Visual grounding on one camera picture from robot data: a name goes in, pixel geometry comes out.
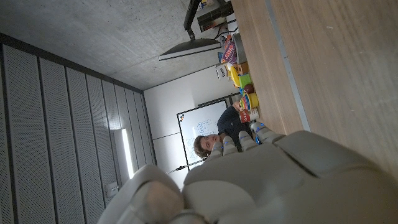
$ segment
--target wall panel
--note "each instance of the wall panel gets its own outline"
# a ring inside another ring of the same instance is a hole
[[[14,213],[12,211],[11,179],[8,159],[6,117],[4,111],[2,73],[0,70],[0,213],[4,223],[13,223]]]
[[[146,164],[146,157],[144,154],[144,146],[142,144],[141,127],[139,123],[139,117],[137,115],[136,101],[134,99],[135,94],[131,90],[125,91],[132,129],[132,137],[134,139],[134,147],[137,154],[138,168],[141,168]]]
[[[60,223],[83,223],[65,68],[40,59],[40,70],[58,220]]]
[[[102,185],[106,204],[112,197],[106,196],[106,185],[116,182],[111,139],[109,136],[108,120],[106,118],[105,103],[101,80],[87,75],[87,87],[90,97],[91,113],[93,116],[94,134],[97,143],[99,168],[101,169]]]
[[[114,85],[112,83],[102,81],[102,87],[104,93],[106,115],[108,117],[108,123],[109,123],[109,132],[111,134],[111,144],[113,150],[114,166],[116,168],[116,178],[118,180],[118,184],[121,186],[122,181],[119,170],[118,153],[116,152],[116,146],[114,145],[114,140],[113,140],[113,130],[120,129],[118,103],[116,102]]]
[[[37,57],[4,46],[19,223],[55,223]]]
[[[68,90],[87,223],[96,223],[104,210],[100,171],[85,74],[67,69]]]
[[[122,129],[126,128],[127,136],[129,138],[132,166],[134,171],[136,172],[138,170],[138,160],[137,160],[136,148],[134,146],[134,140],[132,138],[129,109],[127,107],[127,101],[126,101],[126,93],[124,92],[124,88],[120,86],[115,86],[115,91],[116,91],[116,99],[119,108],[120,125]]]
[[[141,138],[142,144],[144,145],[144,153],[147,164],[154,164],[152,160],[152,148],[149,143],[149,135],[147,130],[147,120],[145,117],[144,111],[144,104],[143,104],[143,96],[139,93],[134,93],[134,97],[136,99],[136,106],[137,106],[137,115],[138,115],[138,122],[139,127],[141,129]]]

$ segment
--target robotic hand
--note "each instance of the robotic hand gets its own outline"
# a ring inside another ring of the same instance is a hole
[[[395,180],[363,156],[306,131],[244,131],[192,169],[182,192],[155,166],[141,168],[98,223],[398,223]]]

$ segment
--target person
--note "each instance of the person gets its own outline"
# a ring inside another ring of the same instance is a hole
[[[207,136],[198,136],[193,142],[193,148],[201,158],[208,157],[213,149],[215,142],[223,142],[225,136],[229,136],[235,143],[238,151],[241,151],[241,144],[239,142],[239,132],[246,131],[251,137],[252,132],[249,123],[242,123],[239,118],[239,111],[241,107],[239,102],[233,103],[232,106],[227,108],[217,122],[218,134],[210,134]]]

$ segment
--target concrete ceiling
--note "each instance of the concrete ceiling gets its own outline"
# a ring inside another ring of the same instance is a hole
[[[189,0],[0,0],[0,32],[141,90],[218,63],[213,50],[158,61],[188,41]],[[196,38],[214,38],[217,30]]]

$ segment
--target fluorescent light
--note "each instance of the fluorescent light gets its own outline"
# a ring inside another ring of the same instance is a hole
[[[127,169],[129,171],[129,177],[131,179],[134,176],[134,171],[132,169],[129,139],[127,138],[126,129],[122,129],[122,137],[123,137],[124,153],[126,155]]]

